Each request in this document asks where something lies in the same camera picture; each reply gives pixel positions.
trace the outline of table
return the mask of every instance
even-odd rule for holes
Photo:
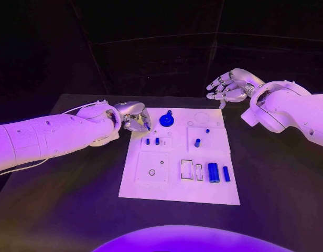
[[[52,114],[104,100],[147,107],[216,108],[204,98],[62,95]],[[14,172],[0,193],[0,251],[91,251],[138,229],[225,229],[295,251],[323,251],[323,147],[288,128],[240,119],[248,102],[223,109],[240,206],[118,198],[131,132],[101,147]]]

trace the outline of white board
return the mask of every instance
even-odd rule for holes
[[[151,131],[131,133],[118,197],[240,205],[220,109],[147,110]],[[174,124],[163,127],[158,119],[168,110]],[[196,138],[202,140],[199,148]],[[209,182],[207,163],[217,163],[219,183]],[[223,166],[230,182],[225,181]]]

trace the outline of robotic hand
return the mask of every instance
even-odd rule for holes
[[[323,94],[311,94],[295,82],[263,83],[239,68],[225,73],[206,89],[214,87],[216,92],[206,97],[220,100],[220,109],[227,101],[239,102],[251,97],[251,107],[240,116],[249,126],[261,123],[275,133],[292,126],[323,146]]]
[[[66,114],[79,109],[76,115]],[[93,102],[63,114],[0,125],[0,171],[37,160],[47,160],[86,146],[102,146],[118,139],[121,123],[129,131],[150,130],[150,116],[141,102],[109,106]]]

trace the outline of dark background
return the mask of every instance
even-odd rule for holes
[[[236,67],[323,92],[323,1],[0,2],[0,123],[62,93],[203,97]]]

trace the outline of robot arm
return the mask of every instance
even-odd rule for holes
[[[114,107],[105,101],[95,102],[80,106],[75,116],[65,113],[0,125],[0,171],[86,146],[105,145],[118,139],[121,122],[131,131],[150,130],[148,113],[140,102]]]
[[[251,107],[240,116],[251,126],[261,123],[275,133],[292,126],[323,146],[323,94],[311,94],[289,81],[263,83],[238,68],[212,82],[207,90],[213,87],[216,92],[207,98],[220,100],[220,109],[227,101],[239,102],[251,97]]]

